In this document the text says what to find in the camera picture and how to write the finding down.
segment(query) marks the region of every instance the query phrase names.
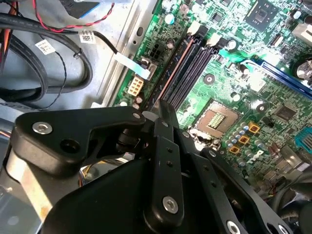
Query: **motherboard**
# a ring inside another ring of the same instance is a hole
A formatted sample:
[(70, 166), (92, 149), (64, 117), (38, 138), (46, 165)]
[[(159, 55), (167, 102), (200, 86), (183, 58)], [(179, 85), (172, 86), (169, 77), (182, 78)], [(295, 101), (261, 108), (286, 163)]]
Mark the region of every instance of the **motherboard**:
[(115, 105), (174, 106), (257, 191), (312, 163), (312, 11), (303, 0), (161, 0)]

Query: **capacitor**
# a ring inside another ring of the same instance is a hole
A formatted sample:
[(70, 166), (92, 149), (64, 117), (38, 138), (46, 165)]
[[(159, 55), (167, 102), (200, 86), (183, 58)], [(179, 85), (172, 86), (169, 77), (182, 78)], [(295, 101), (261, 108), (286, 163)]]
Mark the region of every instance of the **capacitor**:
[(136, 108), (137, 110), (140, 109), (140, 106), (139, 106), (138, 104), (136, 104), (136, 103), (134, 103), (134, 104), (132, 105), (132, 107)]
[(183, 116), (186, 117), (188, 116), (190, 113), (187, 110), (183, 110)]
[(165, 17), (165, 22), (168, 24), (168, 25), (171, 25), (175, 22), (175, 16), (173, 14), (168, 14), (166, 15)]
[(120, 106), (127, 106), (128, 103), (127, 103), (126, 101), (121, 101), (119, 105), (120, 105)]
[(233, 144), (237, 143), (237, 140), (234, 138), (234, 136), (230, 136), (229, 140), (230, 140)]
[(230, 140), (227, 140), (227, 141), (225, 142), (225, 144), (226, 144), (226, 146), (229, 147), (229, 148), (233, 147), (233, 143), (232, 143)]
[(297, 19), (299, 19), (299, 17), (301, 16), (301, 12), (300, 11), (295, 11), (295, 13), (293, 14), (293, 18), (295, 19), (295, 20), (297, 20)]
[(236, 41), (230, 40), (230, 41), (228, 42), (227, 47), (229, 48), (229, 50), (235, 49), (235, 47), (236, 47)]
[(248, 75), (250, 73), (249, 69), (244, 64), (241, 64), (238, 68), (244, 75)]
[(260, 148), (260, 149), (264, 149), (264, 148), (265, 148), (265, 145), (263, 144), (263, 142), (262, 142), (261, 140), (256, 140), (256, 141), (254, 142), (254, 144), (255, 144), (258, 148)]
[(240, 139), (240, 138), (241, 138), (241, 135), (239, 134), (239, 132), (233, 132), (233, 136), (234, 136), (236, 139)]
[(137, 97), (135, 98), (135, 102), (136, 102), (137, 104), (141, 104), (141, 103), (143, 102), (143, 98), (142, 98), (141, 96), (137, 96)]
[(244, 179), (248, 179), (249, 178), (249, 174), (248, 174), (248, 172), (245, 169), (242, 170), (242, 174), (243, 174)]
[(161, 6), (162, 6), (162, 8), (163, 8), (164, 10), (169, 11), (170, 8), (171, 8), (171, 6), (172, 6), (172, 3), (171, 3), (170, 0), (164, 0), (164, 1), (162, 1)]
[(239, 127), (236, 129), (238, 131), (239, 134), (244, 135), (246, 132), (243, 128)]
[(232, 92), (231, 93), (231, 98), (233, 101), (239, 101), (240, 100), (240, 95), (237, 92)]
[(167, 47), (168, 49), (173, 49), (175, 47), (176, 41), (172, 38), (167, 40)]
[(245, 122), (242, 122), (242, 123), (240, 124), (240, 126), (241, 126), (245, 131), (248, 131), (248, 129), (249, 129), (249, 126), (248, 126), (247, 123), (245, 123)]
[(307, 17), (305, 17), (304, 22), (305, 22), (306, 24), (312, 24), (312, 16), (307, 16)]
[(275, 152), (280, 152), (281, 151), (281, 149), (278, 147), (278, 145), (275, 143), (275, 142), (273, 142), (272, 144), (271, 144), (271, 146), (272, 146), (272, 148), (273, 148), (273, 150), (275, 151)]
[(275, 157), (277, 155), (277, 153), (274, 151), (273, 147), (272, 146), (269, 146), (268, 147), (268, 151), (269, 151), (269, 154), (272, 156), (272, 157)]
[(238, 158), (236, 162), (238, 163), (240, 167), (246, 166), (246, 162), (242, 158)]
[(247, 157), (253, 157), (253, 156), (254, 156), (254, 154), (252, 153), (251, 150), (246, 150), (245, 155), (246, 155)]

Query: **red wire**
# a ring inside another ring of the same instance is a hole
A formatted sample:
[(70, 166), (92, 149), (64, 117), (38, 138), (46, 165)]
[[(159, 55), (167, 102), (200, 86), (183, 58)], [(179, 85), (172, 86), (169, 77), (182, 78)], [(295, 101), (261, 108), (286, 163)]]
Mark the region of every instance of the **red wire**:
[(98, 20), (96, 20), (95, 22), (86, 23), (86, 24), (82, 24), (82, 25), (67, 25), (67, 26), (65, 26), (65, 27), (63, 27), (63, 28), (55, 29), (55, 28), (50, 28), (48, 25), (46, 25), (46, 24), (43, 22), (43, 20), (42, 20), (40, 14), (39, 14), (39, 12), (38, 12), (38, 10), (37, 10), (37, 0), (33, 0), (33, 8), (34, 8), (34, 10), (35, 10), (36, 17), (37, 17), (37, 19), (39, 20), (41, 26), (42, 26), (45, 30), (48, 30), (48, 31), (51, 31), (51, 32), (54, 32), (54, 33), (61, 33), (61, 32), (63, 32), (64, 30), (70, 29), (70, 28), (89, 27), (89, 26), (95, 25), (95, 24), (97, 24), (97, 23), (100, 23), (100, 22), (102, 22), (103, 20), (105, 20), (105, 19), (112, 13), (114, 5), (115, 5), (115, 3), (113, 2), (113, 3), (112, 3), (112, 6), (111, 6), (111, 9), (108, 11), (108, 13), (107, 13), (103, 18), (98, 19)]

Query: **chip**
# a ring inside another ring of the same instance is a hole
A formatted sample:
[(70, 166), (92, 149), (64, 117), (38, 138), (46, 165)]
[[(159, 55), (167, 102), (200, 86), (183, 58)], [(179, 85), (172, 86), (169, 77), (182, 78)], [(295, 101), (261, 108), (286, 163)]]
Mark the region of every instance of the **chip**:
[(295, 131), (296, 131), (295, 129), (290, 128), (290, 129), (287, 131), (287, 133), (288, 133), (288, 134), (293, 134)]
[(222, 3), (225, 5), (229, 5), (232, 2), (232, 0), (223, 0)]
[(250, 138), (248, 136), (242, 136), (238, 141), (242, 144), (247, 144)]
[(199, 5), (203, 4), (204, 2), (205, 2), (205, 0), (196, 0), (196, 3)]
[(278, 12), (278, 8), (267, 0), (257, 0), (245, 17), (245, 22), (263, 32), (272, 22)]
[(218, 15), (218, 13), (215, 13), (213, 16), (213, 20), (220, 22), (222, 20), (222, 16)]
[(281, 54), (286, 53), (286, 51), (287, 51), (287, 49), (286, 49), (286, 48), (283, 48), (283, 49), (281, 50)]
[(229, 149), (229, 151), (233, 154), (238, 154), (239, 153), (240, 148), (237, 146), (232, 146), (232, 148)]
[(281, 105), (274, 114), (279, 117), (281, 120), (288, 122), (297, 112), (291, 108)]

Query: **integrated circuit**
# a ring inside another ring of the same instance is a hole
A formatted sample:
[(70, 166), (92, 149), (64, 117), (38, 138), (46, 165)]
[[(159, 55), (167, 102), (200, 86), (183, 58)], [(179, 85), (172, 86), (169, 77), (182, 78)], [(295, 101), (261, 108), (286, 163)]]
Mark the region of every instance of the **integrated circuit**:
[(278, 8), (267, 0), (257, 0), (245, 17), (245, 22), (259, 32), (264, 32), (277, 12)]
[(201, 115), (195, 127), (204, 133), (220, 138), (236, 123), (238, 118), (239, 114), (236, 111), (213, 100)]
[(222, 16), (219, 15), (218, 13), (215, 13), (213, 16), (213, 20), (220, 22), (222, 20)]
[(222, 3), (226, 6), (229, 5), (232, 2), (232, 0), (222, 0)]
[(281, 105), (277, 108), (277, 110), (274, 112), (274, 114), (281, 120), (288, 122), (297, 111), (291, 109), (290, 107), (287, 107), (285, 105)]

